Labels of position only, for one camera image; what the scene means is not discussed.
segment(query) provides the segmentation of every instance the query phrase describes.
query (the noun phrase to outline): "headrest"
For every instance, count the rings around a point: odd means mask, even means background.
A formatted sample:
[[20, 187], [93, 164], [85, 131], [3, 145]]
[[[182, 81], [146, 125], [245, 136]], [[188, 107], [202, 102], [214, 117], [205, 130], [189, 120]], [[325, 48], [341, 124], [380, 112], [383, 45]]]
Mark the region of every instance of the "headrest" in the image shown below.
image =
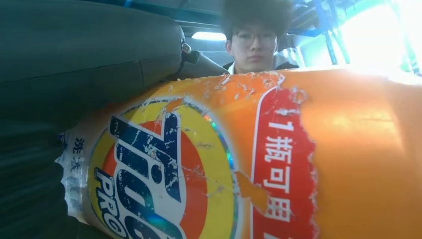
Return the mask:
[[170, 18], [80, 0], [0, 1], [3, 120], [65, 130], [178, 72]]
[[164, 73], [180, 67], [183, 33], [167, 17], [80, 0], [6, 0], [0, 16], [0, 82], [155, 59]]

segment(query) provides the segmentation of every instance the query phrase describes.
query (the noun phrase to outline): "peeling label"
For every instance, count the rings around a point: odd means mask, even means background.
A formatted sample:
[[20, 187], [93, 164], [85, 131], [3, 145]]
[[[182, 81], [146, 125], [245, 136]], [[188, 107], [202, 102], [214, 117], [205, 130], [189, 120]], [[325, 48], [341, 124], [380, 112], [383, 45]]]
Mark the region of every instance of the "peeling label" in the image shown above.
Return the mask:
[[253, 205], [254, 239], [312, 239], [317, 233], [313, 223], [316, 172], [310, 161], [315, 145], [300, 118], [305, 99], [297, 88], [274, 87], [259, 102], [251, 181], [267, 198], [263, 205], [263, 199], [247, 195]]

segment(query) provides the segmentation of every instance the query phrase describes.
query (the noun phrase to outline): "car seat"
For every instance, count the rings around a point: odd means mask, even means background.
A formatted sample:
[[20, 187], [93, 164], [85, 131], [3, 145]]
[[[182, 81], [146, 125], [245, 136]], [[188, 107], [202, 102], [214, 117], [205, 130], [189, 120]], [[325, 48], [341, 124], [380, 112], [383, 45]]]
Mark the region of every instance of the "car seat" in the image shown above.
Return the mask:
[[67, 215], [58, 133], [159, 82], [225, 70], [182, 51], [172, 19], [113, 5], [3, 0], [0, 36], [1, 238], [107, 238]]

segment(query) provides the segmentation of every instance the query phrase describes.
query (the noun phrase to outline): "young man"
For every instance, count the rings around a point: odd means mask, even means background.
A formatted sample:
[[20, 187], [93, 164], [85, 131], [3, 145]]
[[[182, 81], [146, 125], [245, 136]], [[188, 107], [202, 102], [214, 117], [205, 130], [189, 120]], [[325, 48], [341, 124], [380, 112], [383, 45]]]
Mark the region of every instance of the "young man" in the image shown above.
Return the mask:
[[290, 23], [289, 0], [225, 0], [222, 29], [234, 62], [230, 74], [279, 69], [274, 66], [277, 42]]

